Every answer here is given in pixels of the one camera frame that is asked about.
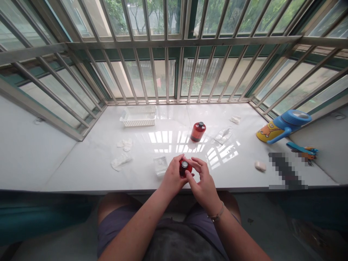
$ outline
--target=knee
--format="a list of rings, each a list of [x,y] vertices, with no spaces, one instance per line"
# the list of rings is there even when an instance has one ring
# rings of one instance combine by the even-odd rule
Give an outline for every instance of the knee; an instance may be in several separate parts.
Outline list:
[[[129,204],[135,204],[137,201],[126,193],[112,192],[105,195],[98,207],[98,223],[112,211]]]

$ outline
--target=hand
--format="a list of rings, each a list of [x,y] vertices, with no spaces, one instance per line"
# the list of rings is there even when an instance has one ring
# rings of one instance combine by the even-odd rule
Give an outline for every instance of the hand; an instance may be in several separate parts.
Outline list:
[[[198,173],[200,182],[196,183],[192,174],[186,170],[186,178],[190,184],[193,195],[197,202],[205,209],[208,216],[215,216],[221,210],[221,201],[216,191],[213,177],[209,174],[208,165],[199,158],[192,157],[187,161]]]
[[[159,189],[163,190],[166,195],[169,195],[173,199],[182,187],[187,183],[187,178],[180,176],[179,161],[183,158],[184,154],[176,156],[170,162],[166,174],[164,174],[163,181],[159,186]]]

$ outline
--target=white marble countertop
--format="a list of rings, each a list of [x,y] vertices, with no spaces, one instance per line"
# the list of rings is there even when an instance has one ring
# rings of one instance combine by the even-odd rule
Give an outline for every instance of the white marble countertop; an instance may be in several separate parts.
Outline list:
[[[181,153],[198,157],[208,163],[218,189],[230,191],[266,191],[282,188],[284,181],[268,153],[287,153],[288,161],[303,185],[336,186],[318,166],[306,166],[286,146],[287,139],[268,145],[256,137],[266,121],[249,104],[158,105],[156,125],[125,128],[119,118],[123,106],[108,107],[83,142],[75,145],[41,191],[142,191],[155,190],[161,183],[154,171],[153,159],[166,156],[167,161]],[[239,125],[229,121],[238,115]],[[192,126],[203,121],[207,127],[201,142],[190,140]],[[232,126],[233,135],[224,144],[212,144],[220,129]],[[111,161],[122,153],[116,143],[131,138],[133,161],[120,172]],[[262,173],[255,161],[266,164]]]

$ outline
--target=gray shorts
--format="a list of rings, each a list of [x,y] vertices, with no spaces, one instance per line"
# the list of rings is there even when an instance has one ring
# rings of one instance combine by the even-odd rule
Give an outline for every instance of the gray shorts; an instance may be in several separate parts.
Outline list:
[[[107,215],[106,218],[103,219],[98,227],[98,258],[104,249],[139,210],[139,208],[139,206],[135,205],[123,206],[112,211],[109,215]],[[176,221],[169,218],[162,219],[159,221],[158,225],[166,225],[170,223],[176,223]],[[182,223],[198,232],[212,246],[214,246],[226,258],[226,260],[228,260],[227,254],[222,246],[213,222],[211,219],[207,218],[207,213],[199,204],[195,204],[193,206]]]

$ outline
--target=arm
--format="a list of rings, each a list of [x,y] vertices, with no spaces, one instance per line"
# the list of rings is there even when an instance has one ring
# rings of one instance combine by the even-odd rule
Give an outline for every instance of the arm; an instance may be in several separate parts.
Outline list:
[[[143,259],[168,204],[187,183],[187,178],[179,174],[179,161],[183,156],[173,158],[160,187],[111,241],[98,261]]]
[[[196,183],[190,172],[185,172],[193,195],[208,216],[216,216],[221,211],[222,203],[214,180],[209,174],[207,163],[198,158],[186,159],[186,161],[195,168],[200,176],[200,182]],[[271,260],[226,207],[224,207],[220,220],[216,221],[214,225],[230,260]]]

